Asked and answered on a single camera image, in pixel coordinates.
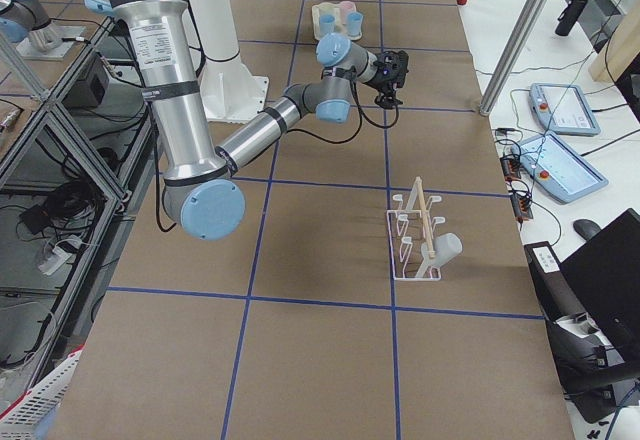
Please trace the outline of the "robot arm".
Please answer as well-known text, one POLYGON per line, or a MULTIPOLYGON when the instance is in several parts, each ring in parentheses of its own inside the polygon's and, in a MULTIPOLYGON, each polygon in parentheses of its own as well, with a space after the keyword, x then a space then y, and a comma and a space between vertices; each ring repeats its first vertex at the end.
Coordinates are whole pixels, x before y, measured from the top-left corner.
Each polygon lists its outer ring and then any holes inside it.
POLYGON ((85 0, 98 13, 123 21, 168 159, 161 197, 167 215, 191 236, 217 240, 233 232, 245 198, 233 175, 288 133, 307 114, 344 122, 356 87, 373 88, 376 103, 398 107, 408 55, 372 53, 340 33, 316 49, 316 83, 287 88, 273 104, 220 143, 209 132, 214 107, 245 105, 260 86, 239 57, 229 0, 85 0))

